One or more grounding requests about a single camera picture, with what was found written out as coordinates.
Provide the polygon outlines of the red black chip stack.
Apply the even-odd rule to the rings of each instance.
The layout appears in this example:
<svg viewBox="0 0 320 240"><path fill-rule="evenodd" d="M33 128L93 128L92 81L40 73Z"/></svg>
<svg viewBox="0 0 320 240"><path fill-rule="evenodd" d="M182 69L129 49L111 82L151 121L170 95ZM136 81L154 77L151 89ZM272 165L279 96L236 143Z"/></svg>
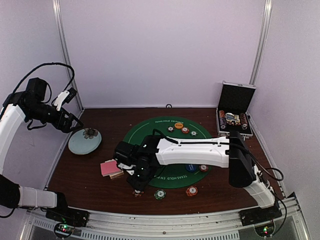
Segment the red black chip stack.
<svg viewBox="0 0 320 240"><path fill-rule="evenodd" d="M134 191L132 192L132 194L133 194L134 197L139 198L139 197L141 197L141 196L144 194L144 192L143 192L143 191L134 190Z"/></svg>

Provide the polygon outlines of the green chip stack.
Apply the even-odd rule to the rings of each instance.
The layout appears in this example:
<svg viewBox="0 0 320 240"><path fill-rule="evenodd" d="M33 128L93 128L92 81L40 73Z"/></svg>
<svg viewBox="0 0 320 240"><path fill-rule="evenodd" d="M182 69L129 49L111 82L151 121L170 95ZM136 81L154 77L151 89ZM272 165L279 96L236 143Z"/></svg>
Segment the green chip stack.
<svg viewBox="0 0 320 240"><path fill-rule="evenodd" d="M166 191L163 190L163 189L158 189L158 190L155 191L155 193L154 193L153 196L154 196L154 198L155 198L156 200L162 200L162 199L164 199L165 196L166 196Z"/></svg>

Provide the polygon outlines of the red-backed playing card deck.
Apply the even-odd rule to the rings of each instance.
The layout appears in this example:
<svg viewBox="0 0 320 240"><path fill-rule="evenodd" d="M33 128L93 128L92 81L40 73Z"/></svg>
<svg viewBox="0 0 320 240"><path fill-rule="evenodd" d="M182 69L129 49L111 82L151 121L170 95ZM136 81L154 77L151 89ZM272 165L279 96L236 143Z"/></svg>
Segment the red-backed playing card deck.
<svg viewBox="0 0 320 240"><path fill-rule="evenodd" d="M119 171L115 160L106 161L100 164L100 171L103 177L115 174Z"/></svg>

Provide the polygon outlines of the blue small blind button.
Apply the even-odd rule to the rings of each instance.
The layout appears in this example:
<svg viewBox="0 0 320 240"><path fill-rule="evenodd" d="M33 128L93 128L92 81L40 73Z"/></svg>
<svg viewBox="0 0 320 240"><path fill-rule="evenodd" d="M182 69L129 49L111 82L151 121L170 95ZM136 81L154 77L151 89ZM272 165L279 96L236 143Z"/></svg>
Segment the blue small blind button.
<svg viewBox="0 0 320 240"><path fill-rule="evenodd" d="M193 164L186 164L185 165L185 169L190 172L190 173L193 173L197 170L197 166L196 165L193 165Z"/></svg>

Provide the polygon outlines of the orange chip stack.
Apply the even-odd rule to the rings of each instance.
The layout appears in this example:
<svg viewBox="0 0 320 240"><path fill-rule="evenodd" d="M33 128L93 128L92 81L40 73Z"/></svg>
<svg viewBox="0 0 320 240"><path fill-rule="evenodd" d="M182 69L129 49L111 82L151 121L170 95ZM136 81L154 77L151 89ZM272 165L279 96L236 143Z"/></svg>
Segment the orange chip stack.
<svg viewBox="0 0 320 240"><path fill-rule="evenodd" d="M186 191L185 191L186 195L188 197L194 197L198 194L198 188L196 186L189 186Z"/></svg>

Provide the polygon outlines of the orange big blind button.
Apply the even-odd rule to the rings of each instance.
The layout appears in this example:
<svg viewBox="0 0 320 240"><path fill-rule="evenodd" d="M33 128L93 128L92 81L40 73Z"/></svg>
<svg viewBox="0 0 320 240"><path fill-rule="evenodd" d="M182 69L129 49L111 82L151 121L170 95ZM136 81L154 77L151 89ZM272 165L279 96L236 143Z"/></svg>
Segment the orange big blind button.
<svg viewBox="0 0 320 240"><path fill-rule="evenodd" d="M182 128L184 127L184 124L183 124L182 122L176 122L176 123L174 124L174 127L175 127L176 129L182 129Z"/></svg>

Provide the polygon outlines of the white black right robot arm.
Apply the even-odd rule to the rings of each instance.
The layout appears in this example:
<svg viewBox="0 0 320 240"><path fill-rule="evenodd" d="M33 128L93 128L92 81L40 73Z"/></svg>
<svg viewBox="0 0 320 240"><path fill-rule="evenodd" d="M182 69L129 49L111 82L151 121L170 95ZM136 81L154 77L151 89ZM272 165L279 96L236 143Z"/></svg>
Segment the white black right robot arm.
<svg viewBox="0 0 320 240"><path fill-rule="evenodd" d="M268 220L275 212L277 199L271 183L263 177L263 167L249 151L238 132L218 138L174 138L154 129L141 144L121 142L115 156L126 166L129 184L135 194L145 190L161 167L191 164L228 169L229 184L244 189L257 203L256 216Z"/></svg>

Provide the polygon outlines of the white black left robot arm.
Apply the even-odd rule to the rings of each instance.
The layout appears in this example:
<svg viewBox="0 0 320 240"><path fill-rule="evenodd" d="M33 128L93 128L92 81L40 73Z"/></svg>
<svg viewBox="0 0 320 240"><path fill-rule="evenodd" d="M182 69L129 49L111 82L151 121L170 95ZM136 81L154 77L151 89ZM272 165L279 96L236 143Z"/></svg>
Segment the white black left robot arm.
<svg viewBox="0 0 320 240"><path fill-rule="evenodd" d="M48 105L35 97L35 94L23 91L11 93L0 112L0 172L3 173L6 156L13 138L21 123L38 120L43 126L52 124L63 133L71 133L81 129L84 124L63 107L68 91L59 94L54 105ZM55 217L61 222L72 218L72 211L68 207L62 192L52 192L23 187L5 176L0 176L0 205L8 209L16 208L50 208Z"/></svg>

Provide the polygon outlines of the light blue flower plate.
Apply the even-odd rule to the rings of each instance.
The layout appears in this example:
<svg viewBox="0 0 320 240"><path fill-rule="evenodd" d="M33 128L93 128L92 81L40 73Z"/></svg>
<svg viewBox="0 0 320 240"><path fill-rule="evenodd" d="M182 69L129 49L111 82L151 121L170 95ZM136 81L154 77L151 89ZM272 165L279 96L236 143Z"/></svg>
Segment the light blue flower plate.
<svg viewBox="0 0 320 240"><path fill-rule="evenodd" d="M101 133L95 128L84 128L74 133L68 141L68 149L75 155L87 155L102 142Z"/></svg>

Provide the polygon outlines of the round green poker mat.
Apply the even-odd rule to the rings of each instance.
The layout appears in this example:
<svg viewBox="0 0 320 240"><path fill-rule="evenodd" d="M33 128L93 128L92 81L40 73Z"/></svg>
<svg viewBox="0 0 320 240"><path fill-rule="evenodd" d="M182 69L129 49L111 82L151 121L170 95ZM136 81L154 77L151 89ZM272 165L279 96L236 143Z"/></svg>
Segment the round green poker mat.
<svg viewBox="0 0 320 240"><path fill-rule="evenodd" d="M183 127L189 128L189 133L182 133L181 129L175 128L175 123L183 123ZM174 127L173 132L168 132L168 127ZM140 145L147 135L151 135L153 129L160 130L164 135L172 138L182 139L210 139L211 134L199 123L187 118L177 116L160 116L144 120L135 125L124 137L124 141L133 145ZM196 131L197 136L191 136L191 132ZM177 189L188 187L205 178L212 167L209 166L207 172L201 172L199 165L196 165L195 172L188 172L186 164L172 164L159 169L155 178L149 182L149 186L159 189Z"/></svg>

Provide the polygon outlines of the gold playing card box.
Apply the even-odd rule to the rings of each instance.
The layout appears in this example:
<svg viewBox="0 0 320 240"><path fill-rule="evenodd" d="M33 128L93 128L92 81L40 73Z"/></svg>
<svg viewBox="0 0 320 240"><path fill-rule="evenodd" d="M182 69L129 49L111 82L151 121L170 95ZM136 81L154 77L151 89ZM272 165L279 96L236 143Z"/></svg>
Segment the gold playing card box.
<svg viewBox="0 0 320 240"><path fill-rule="evenodd" d="M114 178L122 176L124 174L124 171L122 169L120 169L120 168L118 168L118 169L119 169L118 172L116 172L114 174L110 174L110 175L108 175L106 177L110 177L110 179L114 179Z"/></svg>

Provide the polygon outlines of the left aluminium frame post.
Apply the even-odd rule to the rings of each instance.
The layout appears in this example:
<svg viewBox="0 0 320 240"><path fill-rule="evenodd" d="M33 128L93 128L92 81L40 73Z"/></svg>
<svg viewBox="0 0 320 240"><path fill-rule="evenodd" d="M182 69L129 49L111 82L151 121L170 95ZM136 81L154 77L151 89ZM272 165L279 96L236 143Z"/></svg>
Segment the left aluminium frame post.
<svg viewBox="0 0 320 240"><path fill-rule="evenodd" d="M57 32L58 32L58 36L59 36L59 41L60 41L60 46L61 46L61 51L62 51L62 56L63 56L63 61L65 64L70 65L71 66L71 59L70 59L70 55L69 55L69 51L68 51L68 46L67 46L67 40L66 40L66 34L65 34L65 30L64 30L64 25L63 25L63 18L62 18L62 12L61 12L61 4L60 4L60 0L52 0L52 7L53 7L53 15L55 18L55 23L56 23L56 27L57 27ZM71 80L72 78L72 71L71 70L67 70L67 75L69 77L69 80ZM72 80L72 82L70 83L70 85L79 93L76 81L75 81L75 77ZM75 101L76 101L76 105L79 109L80 112L84 111L84 107L81 101L81 98L79 97L79 95L77 95L75 97Z"/></svg>

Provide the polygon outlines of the aluminium frame post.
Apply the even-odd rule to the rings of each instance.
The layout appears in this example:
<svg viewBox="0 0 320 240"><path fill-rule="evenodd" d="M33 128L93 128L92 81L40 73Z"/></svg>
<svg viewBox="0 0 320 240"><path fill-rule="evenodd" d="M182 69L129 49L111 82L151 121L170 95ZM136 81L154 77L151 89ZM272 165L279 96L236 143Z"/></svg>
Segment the aluminium frame post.
<svg viewBox="0 0 320 240"><path fill-rule="evenodd" d="M70 65L71 66L71 59L70 59L70 55L69 55L69 51L68 51L68 46L67 46L67 40L66 40L66 34L65 34L65 30L64 30L64 25L63 25L63 18L62 18L62 12L61 12L61 4L60 4L60 0L52 0L52 7L53 7L53 15L55 18L55 23L56 23L56 27L57 27L57 32L58 32L58 36L59 36L59 41L60 41L60 46L61 46L61 51L62 51L62 56L63 56L63 61L65 64ZM69 80L71 80L72 78L72 71L71 70L67 70L67 75L69 77ZM75 81L75 77L72 80L72 82L70 83L70 85L79 93L76 81ZM79 109L80 112L84 111L84 107L81 101L81 98L79 97L79 95L77 95L75 97L75 101L76 101L76 105Z"/></svg>
<svg viewBox="0 0 320 240"><path fill-rule="evenodd" d="M272 0L265 0L264 1L264 10L262 15L262 21L261 21L261 28L260 28L260 35L256 50L256 55L253 63L253 68L250 76L250 85L255 85L257 82L259 70L262 63L262 58L264 54L264 49L266 46L268 33L270 29L270 23L272 18L272 7L273 7L273 1Z"/></svg>

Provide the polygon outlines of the metal front rail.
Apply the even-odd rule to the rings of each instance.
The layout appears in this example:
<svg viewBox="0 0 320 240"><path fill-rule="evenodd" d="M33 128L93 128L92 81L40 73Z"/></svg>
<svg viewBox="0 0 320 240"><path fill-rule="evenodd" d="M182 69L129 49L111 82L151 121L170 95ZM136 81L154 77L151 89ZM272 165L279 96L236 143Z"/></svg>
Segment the metal front rail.
<svg viewBox="0 0 320 240"><path fill-rule="evenodd" d="M91 211L87 225L74 229L70 240L262 240L262 226L275 226L273 240L309 240L296 197L283 200L282 216L244 225L240 210L181 215L134 215Z"/></svg>

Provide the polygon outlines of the right aluminium frame post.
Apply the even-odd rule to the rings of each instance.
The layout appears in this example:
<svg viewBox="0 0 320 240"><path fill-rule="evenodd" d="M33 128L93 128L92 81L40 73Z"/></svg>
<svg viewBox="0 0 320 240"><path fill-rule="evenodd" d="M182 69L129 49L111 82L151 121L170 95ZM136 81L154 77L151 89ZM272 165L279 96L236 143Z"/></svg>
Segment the right aluminium frame post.
<svg viewBox="0 0 320 240"><path fill-rule="evenodd" d="M270 23L272 18L272 7L273 7L273 1L272 0L265 0L264 1L264 10L262 15L262 21L261 21L261 28L260 28L260 35L256 50L256 55L253 63L253 68L250 76L250 85L255 85L257 82L259 70L262 63L262 58L264 54L264 49L266 46L268 33L270 29Z"/></svg>

